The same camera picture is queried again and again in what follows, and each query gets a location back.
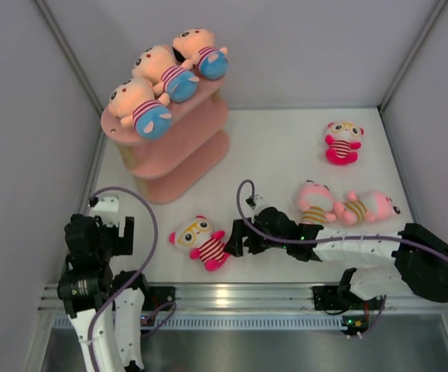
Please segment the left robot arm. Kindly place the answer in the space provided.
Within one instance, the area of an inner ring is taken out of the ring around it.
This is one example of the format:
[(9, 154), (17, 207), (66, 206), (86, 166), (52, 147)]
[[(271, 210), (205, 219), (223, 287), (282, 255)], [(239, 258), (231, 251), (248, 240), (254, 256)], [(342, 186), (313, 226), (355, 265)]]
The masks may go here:
[(151, 291), (142, 276), (113, 275), (113, 256), (133, 252), (134, 219), (124, 231), (107, 226), (98, 216), (71, 216), (65, 226), (69, 253), (57, 295), (80, 343), (88, 371), (142, 371), (141, 310)]

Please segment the black-haired boy doll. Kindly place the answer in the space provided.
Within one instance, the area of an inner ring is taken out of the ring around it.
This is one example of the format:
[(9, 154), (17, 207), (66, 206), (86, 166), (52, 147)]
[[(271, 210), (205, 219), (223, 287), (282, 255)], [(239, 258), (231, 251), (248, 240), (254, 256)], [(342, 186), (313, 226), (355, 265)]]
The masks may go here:
[(177, 61), (191, 62), (208, 80), (224, 77), (229, 69), (229, 51), (215, 45), (215, 34), (204, 28), (187, 29), (172, 41)]

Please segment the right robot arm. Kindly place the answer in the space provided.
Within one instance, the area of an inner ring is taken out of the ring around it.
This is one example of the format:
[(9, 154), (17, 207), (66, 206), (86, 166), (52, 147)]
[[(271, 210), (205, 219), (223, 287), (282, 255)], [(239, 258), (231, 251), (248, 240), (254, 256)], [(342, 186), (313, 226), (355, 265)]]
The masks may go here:
[(448, 303), (448, 244), (416, 223), (393, 234), (363, 236), (296, 223), (275, 207), (266, 207), (253, 218), (234, 220), (224, 246), (234, 257), (270, 248), (282, 248), (301, 262), (348, 264), (336, 289), (348, 308), (388, 295)]

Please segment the pink frog toy striped shirt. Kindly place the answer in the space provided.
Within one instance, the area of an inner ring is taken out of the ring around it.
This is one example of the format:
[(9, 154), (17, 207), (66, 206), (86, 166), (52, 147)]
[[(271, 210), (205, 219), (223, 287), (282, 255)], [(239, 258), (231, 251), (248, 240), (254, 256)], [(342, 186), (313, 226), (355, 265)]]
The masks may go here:
[(298, 192), (296, 205), (302, 212), (301, 224), (325, 225), (336, 221), (333, 195), (323, 184), (307, 180)]

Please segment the white panda toy yellow glasses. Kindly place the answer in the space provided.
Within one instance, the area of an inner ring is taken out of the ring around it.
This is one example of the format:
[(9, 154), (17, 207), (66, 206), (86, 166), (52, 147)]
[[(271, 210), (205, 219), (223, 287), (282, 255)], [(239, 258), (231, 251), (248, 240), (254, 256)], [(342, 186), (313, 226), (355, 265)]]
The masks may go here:
[(191, 260), (200, 260), (209, 272), (218, 270), (230, 257), (224, 251), (226, 232), (215, 229), (203, 215), (183, 222), (169, 237), (169, 243), (180, 250), (187, 250)]

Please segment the peach pig toy blue shorts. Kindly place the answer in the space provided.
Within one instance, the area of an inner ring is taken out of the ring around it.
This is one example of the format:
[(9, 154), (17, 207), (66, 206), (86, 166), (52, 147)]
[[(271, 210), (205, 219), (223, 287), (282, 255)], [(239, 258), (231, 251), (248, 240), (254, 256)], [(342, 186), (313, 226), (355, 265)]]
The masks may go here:
[(177, 62), (167, 45), (156, 45), (143, 51), (136, 59), (132, 76), (152, 83), (156, 96), (167, 93), (173, 102), (184, 102), (198, 88), (199, 77), (193, 72), (190, 60)]

